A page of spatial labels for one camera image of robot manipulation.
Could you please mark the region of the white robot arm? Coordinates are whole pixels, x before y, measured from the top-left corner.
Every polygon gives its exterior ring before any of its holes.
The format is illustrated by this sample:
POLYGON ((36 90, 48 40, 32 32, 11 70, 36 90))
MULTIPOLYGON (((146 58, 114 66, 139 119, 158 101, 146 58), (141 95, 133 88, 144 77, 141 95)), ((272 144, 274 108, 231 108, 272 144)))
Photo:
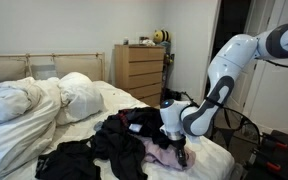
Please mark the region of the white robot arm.
POLYGON ((255 59, 288 58, 288 24, 280 25, 253 37, 233 36, 215 55, 208 67, 210 90, 197 106, 192 101, 168 99, 160 105, 161 131, 176 149, 176 158, 187 165, 184 146, 187 137, 204 135, 211 120, 231 95, 235 82, 246 65, 255 59))

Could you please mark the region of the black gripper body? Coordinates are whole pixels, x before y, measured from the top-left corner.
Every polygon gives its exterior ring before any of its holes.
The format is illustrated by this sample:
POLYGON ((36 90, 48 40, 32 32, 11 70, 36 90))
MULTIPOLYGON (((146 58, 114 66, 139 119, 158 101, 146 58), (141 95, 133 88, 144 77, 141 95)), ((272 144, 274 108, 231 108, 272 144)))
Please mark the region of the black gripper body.
POLYGON ((167 132, 167 137, 171 141, 171 145, 175 147, 175 153, 178 160, 178 163, 182 167, 187 166, 186 153, 184 146, 186 144, 186 137, 180 132, 167 132))

